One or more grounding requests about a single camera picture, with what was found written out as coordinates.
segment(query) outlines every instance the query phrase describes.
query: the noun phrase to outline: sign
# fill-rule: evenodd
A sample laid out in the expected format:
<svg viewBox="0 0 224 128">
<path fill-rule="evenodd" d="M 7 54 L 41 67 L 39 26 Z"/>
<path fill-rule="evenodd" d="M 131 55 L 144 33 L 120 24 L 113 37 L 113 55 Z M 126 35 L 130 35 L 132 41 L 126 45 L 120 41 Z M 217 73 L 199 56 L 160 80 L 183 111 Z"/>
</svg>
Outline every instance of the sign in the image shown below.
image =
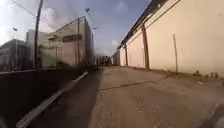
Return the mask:
<svg viewBox="0 0 224 128">
<path fill-rule="evenodd" d="M 81 35 L 68 35 L 68 36 L 64 36 L 62 38 L 62 42 L 68 43 L 68 42 L 77 41 L 77 40 L 81 40 L 81 39 L 82 39 Z"/>
</svg>

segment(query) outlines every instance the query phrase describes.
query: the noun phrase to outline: street light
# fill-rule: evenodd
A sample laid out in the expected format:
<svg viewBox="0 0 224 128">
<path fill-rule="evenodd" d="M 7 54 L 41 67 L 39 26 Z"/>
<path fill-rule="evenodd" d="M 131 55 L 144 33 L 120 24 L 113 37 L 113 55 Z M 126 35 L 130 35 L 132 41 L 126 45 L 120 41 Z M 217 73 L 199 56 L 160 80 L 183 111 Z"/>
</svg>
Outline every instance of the street light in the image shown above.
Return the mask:
<svg viewBox="0 0 224 128">
<path fill-rule="evenodd" d="M 15 38 L 15 40 L 16 40 L 16 70 L 17 70 L 17 68 L 18 68 L 18 44 L 17 44 L 17 39 L 16 39 L 16 37 L 14 37 L 14 38 Z"/>
<path fill-rule="evenodd" d="M 90 20 L 91 20 L 91 22 L 92 22 L 92 24 L 93 24 L 93 19 L 92 19 L 92 16 L 91 16 L 91 14 L 90 14 L 90 11 L 91 11 L 91 9 L 90 8 L 86 8 L 85 9 L 85 12 L 89 15 L 89 18 L 90 18 Z M 97 27 L 93 27 L 93 28 L 91 28 L 92 30 L 97 30 L 97 29 L 99 29 L 99 28 L 97 28 Z"/>
</svg>

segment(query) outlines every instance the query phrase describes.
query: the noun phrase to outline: white building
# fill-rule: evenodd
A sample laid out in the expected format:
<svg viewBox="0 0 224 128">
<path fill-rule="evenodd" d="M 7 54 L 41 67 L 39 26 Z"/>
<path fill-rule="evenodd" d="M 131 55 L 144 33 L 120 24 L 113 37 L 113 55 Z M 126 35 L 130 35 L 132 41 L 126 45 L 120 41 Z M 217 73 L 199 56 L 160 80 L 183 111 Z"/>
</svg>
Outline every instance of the white building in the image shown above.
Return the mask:
<svg viewBox="0 0 224 128">
<path fill-rule="evenodd" d="M 92 32 L 85 17 L 76 19 L 53 33 L 39 32 L 38 47 L 43 68 L 76 67 L 93 63 Z M 34 61 L 34 31 L 27 34 Z"/>
</svg>

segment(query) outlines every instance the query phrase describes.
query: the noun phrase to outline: wall pillar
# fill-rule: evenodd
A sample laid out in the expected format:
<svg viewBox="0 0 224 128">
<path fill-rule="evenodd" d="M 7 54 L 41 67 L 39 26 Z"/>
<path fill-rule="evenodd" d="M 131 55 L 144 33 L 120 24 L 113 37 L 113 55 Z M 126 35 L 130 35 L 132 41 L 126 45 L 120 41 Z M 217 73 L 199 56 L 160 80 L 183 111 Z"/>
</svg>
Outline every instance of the wall pillar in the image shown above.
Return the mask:
<svg viewBox="0 0 224 128">
<path fill-rule="evenodd" d="M 142 30 L 142 36 L 143 36 L 144 53 L 145 53 L 145 68 L 150 69 L 148 40 L 147 40 L 147 35 L 146 35 L 146 30 L 145 30 L 145 24 L 144 23 L 141 25 L 141 30 Z"/>
<path fill-rule="evenodd" d="M 125 50 L 125 60 L 126 60 L 126 66 L 128 66 L 128 51 L 127 51 L 127 45 L 124 44 L 124 50 Z"/>
</svg>

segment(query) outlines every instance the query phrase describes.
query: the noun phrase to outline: asphalt road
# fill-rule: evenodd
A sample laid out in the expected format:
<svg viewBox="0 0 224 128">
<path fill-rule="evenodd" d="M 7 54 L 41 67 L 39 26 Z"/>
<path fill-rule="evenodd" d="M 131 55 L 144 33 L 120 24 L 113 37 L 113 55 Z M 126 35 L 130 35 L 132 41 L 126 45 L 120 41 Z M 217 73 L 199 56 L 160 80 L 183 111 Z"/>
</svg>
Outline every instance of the asphalt road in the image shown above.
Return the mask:
<svg viewBox="0 0 224 128">
<path fill-rule="evenodd" d="M 215 80 L 110 67 L 87 75 L 30 128 L 223 128 L 221 104 Z"/>
</svg>

